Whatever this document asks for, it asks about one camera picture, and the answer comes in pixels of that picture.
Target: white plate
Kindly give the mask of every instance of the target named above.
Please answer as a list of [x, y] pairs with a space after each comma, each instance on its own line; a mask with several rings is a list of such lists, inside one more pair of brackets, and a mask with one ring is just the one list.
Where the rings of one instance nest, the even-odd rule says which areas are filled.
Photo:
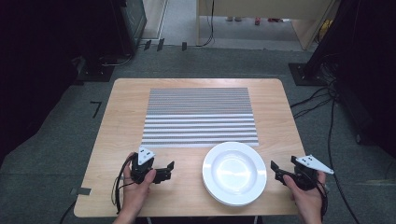
[[207, 191], [230, 206], [252, 203], [262, 194], [267, 182], [262, 157], [238, 142], [213, 147], [205, 157], [202, 174]]

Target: wrist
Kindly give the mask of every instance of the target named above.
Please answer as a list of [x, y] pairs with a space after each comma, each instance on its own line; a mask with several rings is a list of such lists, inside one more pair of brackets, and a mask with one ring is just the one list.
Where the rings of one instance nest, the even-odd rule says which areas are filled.
[[321, 217], [311, 217], [304, 221], [304, 224], [321, 224]]
[[114, 224], [132, 224], [134, 223], [135, 219], [135, 214], [121, 209], [119, 215], [117, 216], [117, 219], [114, 221]]

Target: white triangular marker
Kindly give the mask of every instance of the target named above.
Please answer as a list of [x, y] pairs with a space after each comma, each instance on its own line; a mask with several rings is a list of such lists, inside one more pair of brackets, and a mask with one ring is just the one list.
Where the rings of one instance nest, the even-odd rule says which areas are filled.
[[311, 168], [311, 169], [323, 171], [324, 173], [327, 173], [330, 175], [334, 174], [334, 170], [330, 169], [325, 164], [318, 161], [312, 155], [297, 158], [296, 161], [306, 167]]
[[139, 153], [137, 153], [137, 164], [142, 165], [146, 161], [149, 161], [155, 156], [155, 153], [146, 149], [145, 147], [139, 148]]

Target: black tape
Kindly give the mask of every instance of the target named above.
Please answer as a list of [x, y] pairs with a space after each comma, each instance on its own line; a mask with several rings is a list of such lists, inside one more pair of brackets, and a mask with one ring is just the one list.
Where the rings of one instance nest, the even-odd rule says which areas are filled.
[[70, 190], [70, 194], [71, 195], [90, 195], [91, 190], [92, 189], [86, 189], [86, 188], [79, 188], [79, 189], [72, 188], [72, 190]]
[[160, 51], [160, 50], [163, 49], [163, 41], [164, 41], [164, 40], [165, 40], [164, 38], [160, 39], [160, 43], [158, 44], [157, 51]]
[[98, 104], [98, 106], [96, 107], [95, 113], [94, 113], [93, 116], [92, 116], [92, 118], [94, 119], [94, 118], [96, 118], [96, 115], [97, 115], [98, 112], [99, 112], [99, 108], [100, 108], [100, 106], [102, 105], [102, 102], [91, 101], [91, 104]]
[[181, 50], [184, 51], [187, 49], [187, 42], [183, 42], [181, 45]]
[[149, 46], [151, 45], [151, 40], [149, 40], [148, 42], [146, 42], [146, 45], [145, 45], [145, 50], [146, 49], [149, 49]]

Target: controller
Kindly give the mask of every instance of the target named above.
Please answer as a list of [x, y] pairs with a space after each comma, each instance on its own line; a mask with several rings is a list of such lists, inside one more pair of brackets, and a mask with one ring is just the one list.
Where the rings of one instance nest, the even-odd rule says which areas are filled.
[[[139, 152], [132, 156], [131, 178], [136, 184], [140, 184], [145, 179], [146, 174], [152, 170], [155, 154], [144, 148], [139, 148]], [[166, 168], [156, 169], [157, 173], [152, 181], [154, 184], [160, 184], [171, 178], [171, 171], [174, 169], [175, 162], [169, 163]]]
[[279, 169], [279, 166], [271, 161], [271, 169], [275, 172], [275, 180], [280, 181], [286, 186], [285, 180], [283, 180], [283, 175], [289, 175], [297, 187], [302, 190], [314, 189], [318, 183], [317, 170], [323, 171], [328, 174], [334, 174], [334, 171], [315, 159], [312, 155], [297, 158], [291, 156], [290, 161], [294, 163], [294, 174]]

